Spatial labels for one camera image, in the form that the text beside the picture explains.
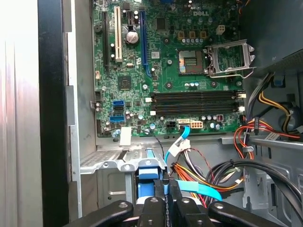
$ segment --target integrated circuit chip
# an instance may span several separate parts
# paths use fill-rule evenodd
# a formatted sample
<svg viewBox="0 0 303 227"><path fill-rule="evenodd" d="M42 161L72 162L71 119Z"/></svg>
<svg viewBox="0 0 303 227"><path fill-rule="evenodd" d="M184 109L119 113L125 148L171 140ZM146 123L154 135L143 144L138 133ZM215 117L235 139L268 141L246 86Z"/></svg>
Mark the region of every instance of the integrated circuit chip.
<svg viewBox="0 0 303 227"><path fill-rule="evenodd" d="M203 74L201 51L179 51L179 74Z"/></svg>
<svg viewBox="0 0 303 227"><path fill-rule="evenodd" d="M119 90L130 90L132 88L131 76L118 77L118 89Z"/></svg>
<svg viewBox="0 0 303 227"><path fill-rule="evenodd" d="M157 18L156 27L157 27L157 30L158 30L158 31L165 31L165 30L166 30L165 18L163 18L163 17Z"/></svg>

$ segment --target pci express slot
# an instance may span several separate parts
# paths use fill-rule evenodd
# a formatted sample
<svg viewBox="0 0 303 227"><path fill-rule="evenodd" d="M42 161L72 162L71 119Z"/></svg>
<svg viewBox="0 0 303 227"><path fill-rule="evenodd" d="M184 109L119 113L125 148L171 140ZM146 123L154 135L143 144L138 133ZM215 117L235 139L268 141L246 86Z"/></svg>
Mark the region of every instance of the pci express slot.
<svg viewBox="0 0 303 227"><path fill-rule="evenodd" d="M122 62L121 12L119 6L114 7L114 18L115 18L116 62Z"/></svg>
<svg viewBox="0 0 303 227"><path fill-rule="evenodd" d="M147 31L146 31L146 15L145 11L140 11L140 36L141 36L141 52L142 64L144 67L148 66L147 63Z"/></svg>
<svg viewBox="0 0 303 227"><path fill-rule="evenodd" d="M172 115L172 114L207 114L207 113L232 113L237 112L238 103L220 103L220 104L199 104L199 105L157 105L151 106L151 110L156 112L156 115Z"/></svg>
<svg viewBox="0 0 303 227"><path fill-rule="evenodd" d="M196 92L168 92L154 93L150 96L154 103L161 102L205 102L205 101L228 101L241 97L243 91L196 91Z"/></svg>
<svg viewBox="0 0 303 227"><path fill-rule="evenodd" d="M108 44L108 15L107 12L102 12L102 27L103 27L103 66L109 72L109 44Z"/></svg>

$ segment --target motherboard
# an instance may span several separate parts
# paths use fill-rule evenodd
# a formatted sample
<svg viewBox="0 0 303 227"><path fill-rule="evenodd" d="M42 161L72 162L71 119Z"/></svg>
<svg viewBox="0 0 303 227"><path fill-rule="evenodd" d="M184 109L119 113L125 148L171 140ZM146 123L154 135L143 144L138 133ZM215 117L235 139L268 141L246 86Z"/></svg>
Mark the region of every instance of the motherboard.
<svg viewBox="0 0 303 227"><path fill-rule="evenodd" d="M238 24L233 0L94 1L98 137L235 131L253 61Z"/></svg>

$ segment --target green circuit board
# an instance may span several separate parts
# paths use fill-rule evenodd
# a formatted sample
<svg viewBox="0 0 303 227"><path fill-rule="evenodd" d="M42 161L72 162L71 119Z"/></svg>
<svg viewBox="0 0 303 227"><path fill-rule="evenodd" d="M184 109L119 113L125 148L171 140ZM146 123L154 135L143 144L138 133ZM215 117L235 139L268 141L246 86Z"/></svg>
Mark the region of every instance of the green circuit board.
<svg viewBox="0 0 303 227"><path fill-rule="evenodd" d="M228 91L241 90L241 77L213 79L205 75L207 68L204 49L207 46L233 42L239 40L238 12L231 4L223 4L221 0L193 1L190 10L184 9L188 1L176 0L173 4L164 4L158 0L97 0L94 2L93 26L99 26L94 32L94 61L95 61L95 101L98 103L96 111L98 137L115 137L116 130L123 126L132 127L133 136L148 136L179 134L178 119L201 121L202 113L186 113L172 115L151 115L151 103L146 98L150 92L191 92L191 91ZM115 9L120 7L122 60L116 62L110 56L115 50L110 44L115 44ZM138 11L139 22L134 24L132 31L138 34L136 44L126 42L129 30L128 14L132 16ZM147 65L143 65L143 37L140 29L141 14L144 11L146 28ZM104 17L107 17L105 28ZM222 35L216 34L218 25L225 25ZM104 48L107 47L105 59ZM196 58L190 58L190 52ZM220 69L239 67L242 65L242 51L239 47L226 50L220 49L218 55ZM199 69L194 73L182 73L181 61L186 67L196 66L201 61ZM120 112L113 109L112 102L124 101L124 108ZM120 122L111 122L110 117L122 115ZM217 115L220 112L208 113ZM223 121L203 121L203 128L193 129L192 133L225 133L235 131L240 125L239 113L224 113ZM169 122L176 122L176 126L167 128ZM220 129L211 127L219 124Z"/></svg>

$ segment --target sata port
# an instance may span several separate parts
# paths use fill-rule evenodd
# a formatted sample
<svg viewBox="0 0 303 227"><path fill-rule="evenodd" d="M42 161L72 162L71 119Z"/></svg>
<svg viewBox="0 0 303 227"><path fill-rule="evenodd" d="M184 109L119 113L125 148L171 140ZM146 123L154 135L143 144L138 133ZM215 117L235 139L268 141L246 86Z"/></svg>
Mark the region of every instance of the sata port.
<svg viewBox="0 0 303 227"><path fill-rule="evenodd" d="M187 124L189 123L189 119L178 119L179 124Z"/></svg>

